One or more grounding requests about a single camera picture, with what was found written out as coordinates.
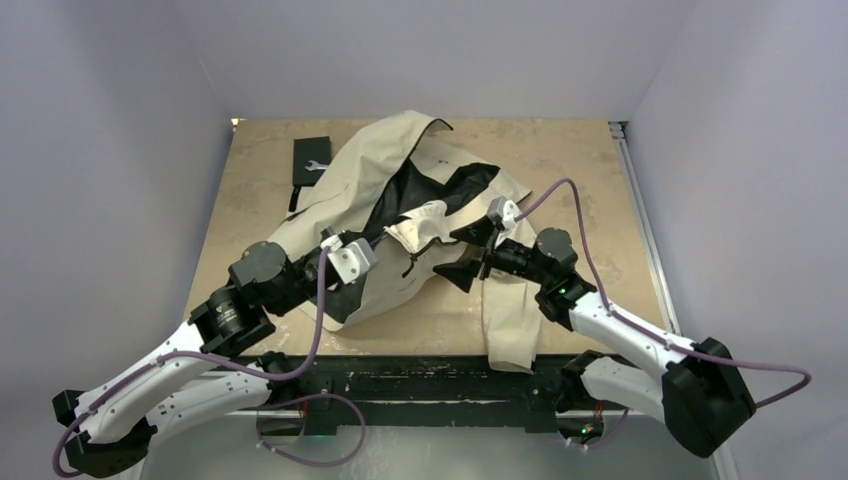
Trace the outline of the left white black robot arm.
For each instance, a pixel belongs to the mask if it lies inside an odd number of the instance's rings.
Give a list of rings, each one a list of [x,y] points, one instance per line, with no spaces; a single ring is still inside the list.
[[[169,434],[244,408],[289,407],[297,380],[315,365],[329,288],[357,282],[375,264],[368,241],[344,234],[297,259],[273,241],[251,245],[230,266],[228,282],[162,344],[97,388],[53,398],[65,427],[52,453],[54,473],[108,478],[138,464]],[[272,315],[309,300],[317,306],[313,339],[297,366],[274,352],[237,362],[275,332]]]

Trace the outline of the beige jacket with black lining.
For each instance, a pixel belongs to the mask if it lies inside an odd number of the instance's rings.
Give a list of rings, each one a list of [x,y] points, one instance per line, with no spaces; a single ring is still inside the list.
[[[492,367],[528,372],[536,356],[541,316],[527,281],[496,273],[471,309],[454,307],[455,287],[433,293],[438,265],[457,261],[464,243],[452,232],[481,219],[503,197],[527,198],[530,189],[502,167],[440,140],[447,123],[407,110],[361,128],[331,160],[294,212],[272,233],[293,259],[315,247],[326,228],[366,234],[376,267],[350,285],[331,287],[323,307],[302,305],[336,332],[401,314],[437,322],[462,317],[482,330]]]

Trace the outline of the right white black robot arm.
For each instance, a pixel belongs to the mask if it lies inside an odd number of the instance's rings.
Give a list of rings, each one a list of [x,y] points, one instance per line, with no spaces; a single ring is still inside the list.
[[[592,400],[612,402],[664,424],[679,445],[701,458],[755,415],[756,403],[723,343],[695,342],[642,319],[624,319],[600,287],[577,272],[578,254],[567,231],[546,228],[530,246],[499,241],[498,235],[485,219],[460,229],[466,252],[434,272],[464,292],[492,272],[535,284],[544,318],[623,358],[588,350],[564,365],[551,401],[557,411]]]

